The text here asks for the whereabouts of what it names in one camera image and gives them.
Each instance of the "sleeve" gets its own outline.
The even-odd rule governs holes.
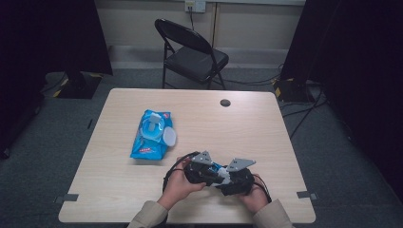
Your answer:
[[[154,227],[164,221],[168,211],[156,201],[146,201],[142,210],[137,213],[127,228]]]
[[[282,207],[281,202],[275,201],[261,208],[254,216],[254,223],[259,228],[292,228],[293,223]]]

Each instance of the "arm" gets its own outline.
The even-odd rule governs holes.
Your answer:
[[[259,178],[255,182],[262,184]],[[292,228],[293,223],[279,200],[268,203],[263,190],[253,185],[248,195],[238,195],[246,208],[254,214],[253,221],[259,228]]]
[[[187,159],[176,166],[176,171],[171,174],[160,199],[157,202],[147,201],[127,228],[154,227],[162,223],[168,211],[177,202],[185,199],[190,193],[203,189],[205,183],[190,183],[184,175],[183,168],[189,162]]]

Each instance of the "table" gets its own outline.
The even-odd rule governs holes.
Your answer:
[[[227,99],[230,106],[221,106]],[[170,111],[177,144],[161,161],[129,158],[139,120],[146,109]],[[130,222],[146,200],[157,200],[163,177],[177,157],[210,152],[214,162],[255,160],[250,166],[280,199],[292,222],[316,215],[274,94],[269,92],[115,88],[108,95],[86,152],[68,191],[62,222]],[[235,197],[205,187],[176,204],[170,223],[251,223],[252,215]]]

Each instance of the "blue wipes pack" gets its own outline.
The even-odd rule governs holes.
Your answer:
[[[161,160],[168,146],[175,145],[175,142],[171,113],[147,109],[140,119],[130,158]]]

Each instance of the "chair backrest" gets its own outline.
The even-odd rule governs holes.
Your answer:
[[[213,53],[210,44],[201,35],[190,28],[186,28],[165,19],[157,19],[155,21],[155,28],[167,44],[169,44],[167,41],[167,39],[169,39],[180,45],[195,49],[205,54]]]

